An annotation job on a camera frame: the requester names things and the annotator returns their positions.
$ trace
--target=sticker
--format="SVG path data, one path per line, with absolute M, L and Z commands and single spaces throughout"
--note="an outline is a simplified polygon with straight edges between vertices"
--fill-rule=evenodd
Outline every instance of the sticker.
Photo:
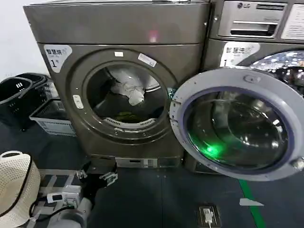
M 122 51 L 115 51 L 114 55 L 115 57 L 124 57 L 124 53 Z
M 46 44 L 44 51 L 52 70 L 59 73 L 65 60 L 72 53 L 72 48 L 69 45 Z
M 152 67 L 155 67 L 155 65 L 157 64 L 157 62 L 154 59 L 147 57 L 142 53 L 139 54 L 138 59 Z
M 83 109 L 84 105 L 82 104 L 81 97 L 79 95 L 73 95 L 73 100 L 78 109 Z
M 281 39 L 304 40 L 304 4 L 293 5 Z
M 260 202 L 254 201 L 254 200 L 250 200 L 247 198 L 239 199 L 239 204 L 240 204 L 240 206 L 245 206 L 245 207 L 249 207 L 249 206 L 262 207 L 262 206 L 264 206 L 263 203 L 260 203 Z
M 236 66 L 245 58 L 253 55 L 260 49 L 260 44 L 249 42 L 227 42 L 225 44 L 222 57 L 220 59 L 220 67 Z

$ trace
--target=gray plastic basket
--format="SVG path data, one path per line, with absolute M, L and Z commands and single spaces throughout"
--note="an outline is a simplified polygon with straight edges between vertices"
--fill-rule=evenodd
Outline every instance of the gray plastic basket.
M 76 137 L 60 99 L 47 100 L 29 118 L 36 121 L 49 134 Z

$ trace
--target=white plug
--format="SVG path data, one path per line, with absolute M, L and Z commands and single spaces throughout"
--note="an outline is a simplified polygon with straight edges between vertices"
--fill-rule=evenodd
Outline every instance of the white plug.
M 209 208 L 204 208 L 203 212 L 204 212 L 205 222 L 209 225 L 209 228 L 211 228 L 212 218 L 214 214 L 212 211 L 210 211 Z

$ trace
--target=black laundry basket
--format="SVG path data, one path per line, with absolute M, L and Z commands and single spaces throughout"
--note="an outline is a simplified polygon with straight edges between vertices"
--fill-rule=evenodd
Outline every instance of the black laundry basket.
M 0 82 L 0 121 L 21 131 L 30 127 L 30 114 L 46 100 L 36 89 L 45 80 L 43 75 L 22 74 Z

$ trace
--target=power socket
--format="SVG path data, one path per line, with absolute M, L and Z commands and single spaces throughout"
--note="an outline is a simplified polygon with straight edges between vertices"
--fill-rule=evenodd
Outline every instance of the power socket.
M 212 215 L 212 223 L 209 224 L 206 222 L 206 211 L 210 211 Z M 202 204 L 196 210 L 195 214 L 197 217 L 198 227 L 199 228 L 221 228 L 222 223 L 220 220 L 219 210 L 214 204 Z

